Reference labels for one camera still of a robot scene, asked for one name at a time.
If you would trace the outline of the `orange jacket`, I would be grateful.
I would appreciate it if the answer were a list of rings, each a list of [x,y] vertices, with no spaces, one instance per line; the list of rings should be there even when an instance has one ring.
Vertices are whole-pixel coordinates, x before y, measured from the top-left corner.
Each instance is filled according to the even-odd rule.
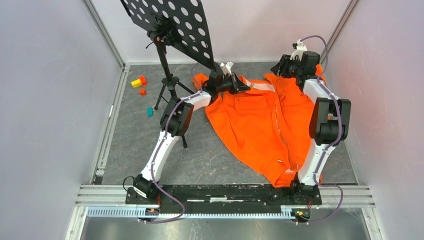
[[[274,187],[288,187],[310,149],[314,103],[294,78],[266,73],[262,80],[244,76],[240,80],[249,91],[219,94],[205,107],[205,114],[238,160]]]

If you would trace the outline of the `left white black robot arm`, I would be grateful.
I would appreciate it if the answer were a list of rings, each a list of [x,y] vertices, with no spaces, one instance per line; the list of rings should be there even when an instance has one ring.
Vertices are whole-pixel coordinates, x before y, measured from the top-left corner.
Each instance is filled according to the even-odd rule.
[[[249,91],[251,88],[232,72],[233,63],[221,63],[220,70],[210,73],[199,90],[187,97],[171,97],[160,120],[161,131],[154,150],[143,170],[133,180],[133,190],[145,204],[157,198],[163,167],[176,142],[187,132],[193,112],[209,106],[219,93],[232,95]]]

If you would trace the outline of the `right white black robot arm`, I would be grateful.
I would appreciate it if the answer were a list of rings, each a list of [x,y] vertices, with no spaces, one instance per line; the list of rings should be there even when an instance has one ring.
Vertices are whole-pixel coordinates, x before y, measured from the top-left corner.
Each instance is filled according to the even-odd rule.
[[[284,54],[271,72],[279,77],[294,78],[299,90],[313,102],[309,122],[311,144],[304,165],[289,187],[289,199],[302,204],[319,193],[322,170],[330,154],[347,138],[352,103],[336,96],[326,86],[322,73],[317,73],[321,56],[313,51],[295,50]]]

